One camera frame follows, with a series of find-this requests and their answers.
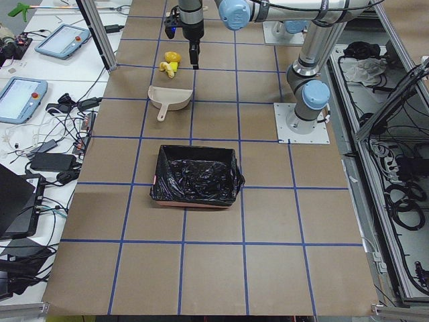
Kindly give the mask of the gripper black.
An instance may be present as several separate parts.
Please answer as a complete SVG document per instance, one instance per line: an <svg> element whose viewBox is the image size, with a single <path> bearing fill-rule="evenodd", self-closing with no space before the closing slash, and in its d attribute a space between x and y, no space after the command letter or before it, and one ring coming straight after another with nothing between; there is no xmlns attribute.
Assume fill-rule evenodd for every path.
<svg viewBox="0 0 429 322"><path fill-rule="evenodd" d="M180 21L184 37L189 40L190 64L194 70L199 69L199 40L204 36L204 17L202 1L178 0Z"/></svg>

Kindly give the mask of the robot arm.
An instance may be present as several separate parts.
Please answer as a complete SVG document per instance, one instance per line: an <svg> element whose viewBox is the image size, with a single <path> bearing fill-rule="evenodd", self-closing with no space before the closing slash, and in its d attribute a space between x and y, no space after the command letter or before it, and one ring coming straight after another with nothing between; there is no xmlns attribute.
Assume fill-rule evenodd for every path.
<svg viewBox="0 0 429 322"><path fill-rule="evenodd" d="M249 23L308 21L308 33L298 58L287 71L296 105L292 119L313 123L330 98L328 87L316 80L345 24L370 6L369 1L217 1L225 27L238 31Z"/></svg>

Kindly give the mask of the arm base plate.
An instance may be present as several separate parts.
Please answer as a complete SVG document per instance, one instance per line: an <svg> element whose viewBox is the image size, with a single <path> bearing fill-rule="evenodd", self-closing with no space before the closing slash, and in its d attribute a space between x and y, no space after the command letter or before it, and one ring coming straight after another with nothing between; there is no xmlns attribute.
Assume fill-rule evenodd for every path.
<svg viewBox="0 0 429 322"><path fill-rule="evenodd" d="M302 46L309 21L265 21L264 40L271 46Z"/></svg>
<svg viewBox="0 0 429 322"><path fill-rule="evenodd" d="M295 103L273 104L278 142L281 144L329 144L323 112L321 111L314 121L303 121L296 116L295 105Z"/></svg>

